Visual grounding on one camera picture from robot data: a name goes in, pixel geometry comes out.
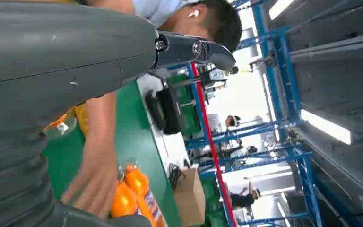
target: green table surface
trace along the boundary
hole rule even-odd
[[[164,172],[136,83],[117,92],[115,142],[120,162],[130,157],[138,159],[139,167],[149,177],[151,191],[169,226],[181,226],[173,192]],[[50,141],[43,152],[48,157],[48,172],[57,199],[60,199],[78,171],[83,145],[84,136],[77,127],[66,137]]]

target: hand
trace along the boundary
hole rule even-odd
[[[89,136],[84,144],[78,174],[62,196],[69,203],[82,190],[73,206],[106,218],[117,187],[117,160],[112,138]]]

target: red pole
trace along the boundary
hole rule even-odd
[[[194,77],[198,77],[197,67],[195,67],[195,64],[193,62],[190,62],[190,65],[191,65],[191,69],[193,71]],[[229,221],[232,223],[232,225],[234,227],[237,227],[236,220],[234,219],[234,216],[233,216],[232,206],[230,205],[229,196],[227,196],[228,194],[226,191],[225,183],[223,182],[222,172],[220,170],[219,160],[218,160],[218,156],[216,154],[215,144],[214,144],[214,140],[212,138],[211,129],[209,127],[209,122],[208,122],[208,118],[207,118],[207,110],[205,109],[204,95],[202,94],[202,89],[201,89],[201,82],[197,83],[197,90],[198,90],[199,102],[201,103],[201,111],[202,111],[202,114],[204,117],[205,129],[203,129],[203,130],[207,131],[207,134],[208,134],[209,146],[211,147],[211,152],[212,152],[212,156],[214,157],[214,163],[215,163],[215,167],[216,167],[216,175],[219,180],[220,189],[222,190],[222,193],[224,195],[223,199],[226,203],[226,208],[231,217],[231,220],[229,220]]]

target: cardboard box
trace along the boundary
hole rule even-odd
[[[182,170],[186,175],[179,179],[174,199],[183,226],[202,225],[205,222],[205,194],[197,169]]]

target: white earbud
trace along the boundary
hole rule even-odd
[[[188,17],[198,17],[198,15],[199,15],[198,10],[194,10],[194,12],[191,12],[191,13],[188,15]]]

